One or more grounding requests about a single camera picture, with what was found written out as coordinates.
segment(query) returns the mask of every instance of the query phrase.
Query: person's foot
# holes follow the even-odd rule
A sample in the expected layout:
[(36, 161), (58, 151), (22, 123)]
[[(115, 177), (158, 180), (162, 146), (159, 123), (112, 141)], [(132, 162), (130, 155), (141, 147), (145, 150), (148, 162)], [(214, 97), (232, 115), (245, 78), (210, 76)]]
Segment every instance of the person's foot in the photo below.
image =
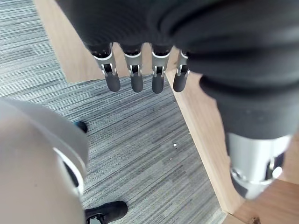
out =
[(101, 205), (96, 208), (86, 209), (86, 224), (108, 224), (123, 218), (128, 212), (125, 202), (117, 201)]
[(74, 122), (74, 125), (77, 126), (78, 128), (80, 128), (84, 133), (87, 133), (88, 127), (87, 127), (86, 123), (84, 123), (83, 121), (77, 120)]

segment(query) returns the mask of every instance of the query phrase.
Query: gray striped carpet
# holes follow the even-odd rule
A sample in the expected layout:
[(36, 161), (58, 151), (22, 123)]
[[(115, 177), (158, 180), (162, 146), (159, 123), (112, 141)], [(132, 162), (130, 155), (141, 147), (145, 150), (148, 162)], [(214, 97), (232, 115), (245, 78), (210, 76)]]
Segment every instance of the gray striped carpet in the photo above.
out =
[(42, 104), (89, 125), (84, 207), (124, 200), (116, 224), (222, 223), (221, 211), (182, 114), (165, 82), (136, 94), (105, 81), (68, 84), (30, 0), (0, 0), (0, 96)]

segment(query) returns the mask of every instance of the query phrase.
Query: robotic hand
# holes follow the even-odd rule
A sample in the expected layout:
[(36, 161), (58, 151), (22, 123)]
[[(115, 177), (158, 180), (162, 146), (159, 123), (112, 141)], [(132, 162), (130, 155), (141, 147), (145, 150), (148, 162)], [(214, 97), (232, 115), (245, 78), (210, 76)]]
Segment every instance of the robotic hand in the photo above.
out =
[(142, 90), (141, 46), (152, 45), (153, 91), (160, 93), (168, 55), (181, 49), (174, 90), (189, 71), (220, 112), (235, 189), (257, 197), (282, 172), (299, 121), (297, 0), (57, 0), (103, 70), (120, 82), (111, 46), (125, 54), (132, 88)]

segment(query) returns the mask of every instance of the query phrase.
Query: wooden table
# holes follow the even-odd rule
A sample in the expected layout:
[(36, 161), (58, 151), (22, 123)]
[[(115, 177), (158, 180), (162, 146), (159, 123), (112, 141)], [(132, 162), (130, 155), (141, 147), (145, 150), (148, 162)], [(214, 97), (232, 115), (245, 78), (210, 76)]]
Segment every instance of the wooden table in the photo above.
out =
[[(103, 79), (93, 56), (54, 0), (33, 0), (68, 82)], [(124, 55), (113, 47), (119, 77), (128, 76)], [(145, 44), (143, 74), (152, 73), (150, 46)], [(173, 83), (178, 50), (173, 49), (166, 76)], [(259, 216), (262, 224), (299, 223), (299, 135), (286, 153), (283, 175), (255, 201), (244, 201), (235, 191), (229, 174), (229, 157), (215, 101), (199, 88), (199, 74), (190, 73), (186, 88), (174, 93), (178, 106), (206, 168), (221, 208), (229, 215), (226, 224), (250, 223)]]

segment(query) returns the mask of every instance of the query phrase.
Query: black rubber fingertip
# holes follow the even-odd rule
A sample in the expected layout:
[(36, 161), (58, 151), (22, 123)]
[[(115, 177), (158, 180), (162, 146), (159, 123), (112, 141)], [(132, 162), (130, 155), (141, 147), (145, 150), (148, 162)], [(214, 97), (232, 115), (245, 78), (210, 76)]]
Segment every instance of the black rubber fingertip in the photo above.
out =
[(186, 75), (175, 75), (174, 82), (173, 82), (173, 90), (175, 92), (181, 92), (186, 86), (187, 77)]
[(153, 81), (152, 81), (153, 92), (159, 94), (163, 91), (163, 87), (164, 87), (164, 77), (161, 77), (160, 75), (158, 75), (157, 77), (153, 77)]
[(142, 76), (131, 76), (131, 86), (134, 92), (141, 92), (143, 90)]
[(120, 79), (118, 78), (117, 74), (115, 76), (113, 76), (113, 75), (105, 76), (105, 79), (106, 79), (107, 86), (110, 91), (117, 92), (118, 90), (120, 90), (121, 83), (120, 83)]

